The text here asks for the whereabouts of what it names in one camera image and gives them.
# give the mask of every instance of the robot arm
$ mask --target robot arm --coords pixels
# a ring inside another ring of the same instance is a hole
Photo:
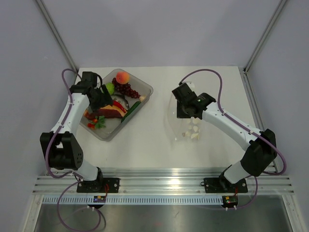
[[[81,175],[86,182],[96,182],[102,177],[99,168],[84,160],[83,150],[75,138],[79,122],[88,107],[89,110],[95,111],[106,105],[112,105],[112,99],[105,85],[96,88],[97,77],[96,73],[83,72],[81,81],[70,88],[73,103],[68,97],[59,121],[49,133],[42,133],[40,137],[44,156],[51,143],[48,155],[48,163],[51,168],[71,169]],[[63,125],[62,128],[58,131],[55,139],[51,141],[60,125]]]
[[[224,112],[240,124],[245,125],[251,132],[248,133],[221,113],[215,98],[207,93],[197,96],[187,83],[181,84],[172,92],[177,100],[177,118],[198,117],[203,119],[229,135],[245,151],[245,155],[240,161],[229,166],[219,176],[220,184],[224,189],[247,176],[259,176],[276,158],[277,153],[272,148],[252,135],[255,132],[276,146],[275,134],[271,130],[261,131],[242,122],[230,113]]]

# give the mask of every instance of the peach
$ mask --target peach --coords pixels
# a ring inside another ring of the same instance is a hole
[[[116,76],[116,81],[122,85],[128,83],[130,80],[130,75],[127,72],[118,72]]]

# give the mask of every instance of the metal floor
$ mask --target metal floor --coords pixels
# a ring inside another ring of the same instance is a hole
[[[239,199],[244,204],[249,198]],[[62,218],[80,207],[61,205]],[[105,205],[100,210],[107,221],[105,232],[292,232],[279,196],[258,196],[248,208],[228,212],[210,205]],[[97,221],[97,214],[87,209],[65,220],[78,230],[89,230]],[[96,231],[103,227],[102,221]],[[42,205],[35,232],[68,231],[59,223],[56,205]]]

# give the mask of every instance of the cucumber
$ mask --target cucumber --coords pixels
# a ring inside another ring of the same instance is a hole
[[[135,102],[133,106],[127,111],[126,115],[121,119],[121,122],[123,122],[125,118],[128,117],[133,112],[133,110],[136,109],[136,107],[138,107],[140,103],[141,103],[140,101]]]

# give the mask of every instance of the red chili pepper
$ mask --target red chili pepper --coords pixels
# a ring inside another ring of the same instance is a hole
[[[126,113],[126,109],[117,101],[113,101],[113,105],[117,106],[119,109],[121,109],[124,113]]]

